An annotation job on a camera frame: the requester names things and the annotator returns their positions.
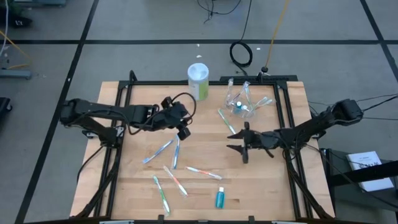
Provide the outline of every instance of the green toothbrush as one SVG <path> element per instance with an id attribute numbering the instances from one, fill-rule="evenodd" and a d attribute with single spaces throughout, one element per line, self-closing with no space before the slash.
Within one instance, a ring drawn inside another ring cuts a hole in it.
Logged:
<path id="1" fill-rule="evenodd" d="M 160 195 L 162 196 L 164 212 L 166 213 L 166 216 L 168 216 L 168 215 L 170 215 L 170 208 L 169 208 L 169 205 L 168 205 L 168 203 L 166 201 L 166 197 L 164 196 L 164 192 L 162 190 L 162 187 L 159 184 L 159 180 L 157 179 L 157 177 L 154 175 L 153 178 L 155 180 L 155 184 L 159 188 Z"/>

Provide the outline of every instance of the blue bottle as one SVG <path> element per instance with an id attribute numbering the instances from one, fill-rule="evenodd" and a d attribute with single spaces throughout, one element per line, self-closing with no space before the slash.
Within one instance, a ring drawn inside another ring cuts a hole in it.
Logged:
<path id="1" fill-rule="evenodd" d="M 224 187 L 220 187 L 216 196 L 216 208 L 224 208 Z"/>

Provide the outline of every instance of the floor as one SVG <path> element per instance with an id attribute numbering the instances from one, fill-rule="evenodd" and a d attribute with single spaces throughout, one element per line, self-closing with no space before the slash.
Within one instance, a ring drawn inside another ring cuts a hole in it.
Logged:
<path id="1" fill-rule="evenodd" d="M 229 11 L 236 2 L 217 0 L 215 11 Z M 253 0 L 244 36 L 254 51 L 246 69 L 249 75 L 264 65 L 283 4 Z M 29 69 L 34 75 L 31 80 L 0 80 L 0 96 L 10 97 L 14 105 L 0 134 L 1 223 L 15 221 L 46 135 L 52 142 L 25 222 L 69 216 L 87 140 L 79 130 L 55 123 L 60 95 L 96 101 L 101 82 L 126 80 L 131 69 L 139 80 L 184 80 L 190 64 L 203 62 L 211 80 L 235 75 L 228 51 L 231 39 L 242 34 L 248 5 L 243 0 L 231 14 L 214 15 L 206 24 L 207 12 L 196 0 L 68 0 L 65 7 L 26 9 L 25 15 L 34 20 L 32 27 L 11 29 L 9 37 L 32 57 Z M 291 1 L 269 73 L 297 75 L 308 100 L 326 104 L 397 93 L 398 71 L 392 59 L 398 58 L 397 8 L 396 0 Z M 87 20 L 88 33 L 82 35 Z M 87 41 L 79 46 L 81 38 Z M 25 62 L 12 47 L 6 53 L 2 67 L 7 59 L 11 65 Z M 247 60 L 239 47 L 234 54 Z M 398 101 L 391 101 L 366 116 L 398 118 L 397 108 Z M 55 127 L 53 136 L 47 132 L 50 126 Z M 320 145 L 345 152 L 376 151 L 383 159 L 397 160 L 395 139 L 397 121 L 364 119 L 354 126 L 331 128 Z M 396 222 L 393 212 L 342 201 L 336 203 L 336 214 L 343 220 Z"/>

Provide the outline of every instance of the black metal frame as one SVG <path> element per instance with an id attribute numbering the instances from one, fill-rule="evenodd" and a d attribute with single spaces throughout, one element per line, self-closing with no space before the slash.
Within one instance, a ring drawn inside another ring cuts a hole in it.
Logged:
<path id="1" fill-rule="evenodd" d="M 209 85 L 227 85 L 228 84 L 228 79 L 230 77 L 221 77 L 220 81 L 210 81 Z M 279 95 L 279 88 L 283 90 L 284 94 L 284 100 L 286 104 L 286 109 L 287 109 L 287 116 L 289 119 L 289 124 L 291 127 L 294 126 L 294 119 L 293 119 L 293 112 L 292 112 L 292 107 L 290 104 L 290 98 L 289 98 L 289 92 L 287 89 L 287 81 L 297 81 L 297 76 L 295 75 L 289 75 L 289 76 L 271 76 L 271 77 L 263 77 L 263 76 L 257 76 L 257 77 L 234 77 L 234 85 L 242 85 L 246 80 L 249 80 L 251 82 L 251 85 L 265 85 L 265 86 L 272 86 L 274 88 L 274 94 L 275 94 L 275 100 L 276 100 L 276 107 L 277 107 L 277 113 L 278 113 L 278 118 L 279 118 L 279 124 L 281 128 L 285 127 L 285 121 L 284 121 L 284 115 L 282 112 L 282 104 L 281 104 L 281 99 Z M 127 88 L 127 93 L 126 93 L 126 100 L 124 102 L 125 106 L 129 105 L 129 102 L 131 100 L 131 95 L 132 95 L 132 86 L 133 85 L 188 85 L 188 82 L 186 80 L 182 81 L 137 81 L 137 78 L 133 75 L 130 74 L 130 80 L 129 81 L 120 81 L 119 86 L 118 86 L 118 92 L 116 95 L 116 101 L 115 105 L 119 106 L 121 104 L 121 98 L 123 95 L 123 91 L 125 88 Z M 112 121 L 111 125 L 115 127 L 116 121 Z M 123 139 L 124 136 L 120 138 L 120 147 L 116 148 L 116 155 L 115 155 L 115 161 L 117 162 L 117 170 L 119 169 L 119 160 L 121 157 L 121 150 L 123 146 Z M 105 177 L 108 173 L 109 169 L 109 163 L 111 160 L 111 148 L 106 149 L 106 154 L 105 154 L 105 159 L 104 159 L 104 164 L 103 164 L 103 170 L 101 173 L 101 180 L 100 184 L 103 184 Z M 288 159 L 291 159 L 290 153 L 285 153 L 285 157 Z M 300 174 L 300 178 L 303 180 L 304 183 L 305 181 L 305 176 L 304 176 L 304 169 L 302 165 L 302 158 L 300 153 L 297 154 L 297 170 Z M 114 195 L 116 191 L 116 183 L 117 183 L 117 174 L 115 175 L 114 179 L 111 182 L 110 185 L 110 190 L 109 190 L 109 197 L 108 197 L 108 202 L 107 202 L 107 207 L 106 207 L 106 214 L 105 217 L 110 217 L 113 209 L 113 202 L 114 202 Z M 292 203 L 294 207 L 294 215 L 295 219 L 298 220 L 301 218 L 301 213 L 300 213 L 300 206 L 299 206 L 299 198 L 297 196 L 297 189 L 295 186 L 294 180 L 289 176 L 289 184 L 290 184 L 290 191 L 292 195 Z M 305 209 L 306 209 L 306 214 L 308 218 L 313 218 L 312 216 L 312 209 L 311 206 L 308 203 L 308 200 L 304 198 L 305 202 Z M 100 213 L 101 213 L 101 204 L 102 204 L 102 198 L 98 201 L 95 207 L 94 211 L 94 217 L 100 218 Z"/>

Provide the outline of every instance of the wooden tabletop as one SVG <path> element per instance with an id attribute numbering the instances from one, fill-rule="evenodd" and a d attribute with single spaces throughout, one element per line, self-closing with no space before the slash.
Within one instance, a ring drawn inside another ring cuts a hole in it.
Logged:
<path id="1" fill-rule="evenodd" d="M 117 82 L 103 82 L 98 103 L 113 105 L 117 93 Z M 310 119 L 307 97 L 302 82 L 288 82 L 290 102 L 295 124 Z M 229 140 L 230 130 L 220 118 L 217 109 L 222 107 L 226 86 L 209 86 L 209 97 L 197 102 L 197 112 L 193 123 L 188 127 L 191 136 L 180 143 L 177 170 L 174 176 L 187 190 L 189 196 L 183 198 L 172 179 L 163 170 L 172 163 L 175 144 L 147 164 L 142 160 L 154 154 L 160 146 L 175 137 L 176 129 L 157 132 L 141 132 L 135 136 L 126 134 L 122 149 L 121 164 L 112 212 L 112 219 L 155 220 L 164 214 L 160 193 L 152 176 L 159 178 L 171 209 L 170 220 L 247 220 L 254 215 L 256 220 L 294 220 L 292 198 L 286 164 L 282 150 L 272 151 L 270 158 L 263 150 L 250 150 L 249 163 L 243 164 L 241 155 L 226 147 L 227 144 L 241 144 L 242 140 Z M 132 89 L 130 104 L 160 104 L 166 97 L 188 91 L 188 86 L 149 86 L 138 85 Z M 250 86 L 252 100 L 258 101 L 264 96 L 274 98 L 271 86 Z M 188 110 L 193 109 L 192 100 L 187 96 L 178 99 Z M 286 125 L 289 124 L 285 103 L 282 100 Z M 251 129 L 271 131 L 279 128 L 276 105 L 267 105 L 258 109 L 251 120 Z M 225 111 L 226 117 L 239 131 L 244 120 Z M 97 119 L 105 126 L 109 120 Z M 316 141 L 309 142 L 318 147 Z M 88 140 L 85 158 L 89 158 L 99 148 L 97 139 Z M 325 173 L 319 153 L 309 147 L 301 150 L 308 189 L 318 203 L 330 215 L 334 216 Z M 82 171 L 77 185 L 71 215 L 76 215 L 88 203 L 98 188 L 104 151 L 92 160 Z M 184 169 L 192 166 L 208 170 L 223 177 L 222 180 L 208 178 Z M 224 187 L 225 207 L 215 208 L 218 187 Z M 305 217 L 302 194 L 297 188 L 301 215 Z M 108 201 L 108 192 L 104 194 L 103 208 Z"/>

